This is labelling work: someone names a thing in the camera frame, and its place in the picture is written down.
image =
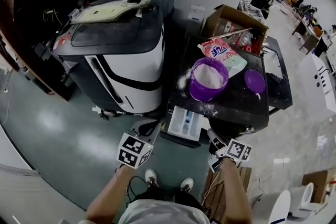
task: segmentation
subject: black tabletop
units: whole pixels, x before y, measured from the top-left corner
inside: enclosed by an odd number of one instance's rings
[[[290,90],[287,69],[282,57],[279,44],[275,38],[267,37],[268,46],[266,48],[275,51],[278,54],[280,68],[283,79],[275,84],[270,76],[267,76],[268,84],[268,104],[278,109],[287,109],[293,105],[292,93]]]
[[[169,107],[179,106],[210,118],[244,124],[255,129],[266,127],[268,125],[267,87],[259,97],[247,89],[244,82],[244,73],[248,69],[258,71],[266,81],[264,62],[260,56],[235,49],[247,61],[247,65],[243,71],[229,79],[227,87],[220,95],[209,102],[196,101],[190,96],[189,79],[186,81],[185,87],[181,89],[180,78],[188,73],[196,60],[204,57],[197,45],[207,40],[196,36],[191,36],[188,39],[178,78],[170,95]]]

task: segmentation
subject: round purple lid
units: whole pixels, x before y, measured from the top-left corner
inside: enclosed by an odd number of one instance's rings
[[[256,70],[247,70],[244,74],[244,80],[247,88],[249,88],[254,93],[262,93],[265,90],[265,80]]]

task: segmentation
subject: green floor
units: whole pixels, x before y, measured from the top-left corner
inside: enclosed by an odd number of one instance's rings
[[[3,89],[8,75],[0,73]],[[53,188],[86,209],[119,165],[115,156],[123,132],[141,118],[123,115],[105,121],[92,111],[93,103],[78,88],[66,102],[45,94],[14,71],[9,81],[13,92],[4,130]],[[1,122],[6,119],[9,94],[10,88],[9,93],[0,92]],[[154,169],[165,189],[193,177],[192,194],[200,198],[208,156],[208,146],[191,149],[159,137],[151,158],[137,174]],[[135,191],[144,190],[140,181],[134,184]]]

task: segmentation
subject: cardboard box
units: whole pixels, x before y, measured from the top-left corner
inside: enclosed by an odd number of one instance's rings
[[[311,202],[322,204],[326,196],[326,187],[333,181],[336,174],[336,169],[324,170],[303,176],[302,185],[306,186],[309,183],[314,184],[313,195]]]
[[[262,44],[266,38],[266,33],[268,30],[268,27],[266,25],[263,25],[261,22],[258,22],[257,20],[235,8],[223,5],[207,18],[205,26],[203,28],[202,36],[207,38],[213,37],[218,20],[220,18],[230,20],[232,23],[243,26],[244,28],[252,27],[254,34],[257,35],[257,39],[259,42],[258,55],[260,54]]]

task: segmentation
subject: shoe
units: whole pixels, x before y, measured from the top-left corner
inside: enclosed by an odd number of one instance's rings
[[[183,191],[185,193],[189,193],[189,191],[191,191],[193,186],[194,186],[194,180],[192,178],[188,177],[187,179],[185,179],[182,182],[180,191]]]
[[[154,170],[152,169],[147,169],[146,173],[145,173],[145,179],[147,182],[147,185],[150,186],[156,186],[158,187],[158,181],[157,181],[157,176],[156,173],[154,172]]]

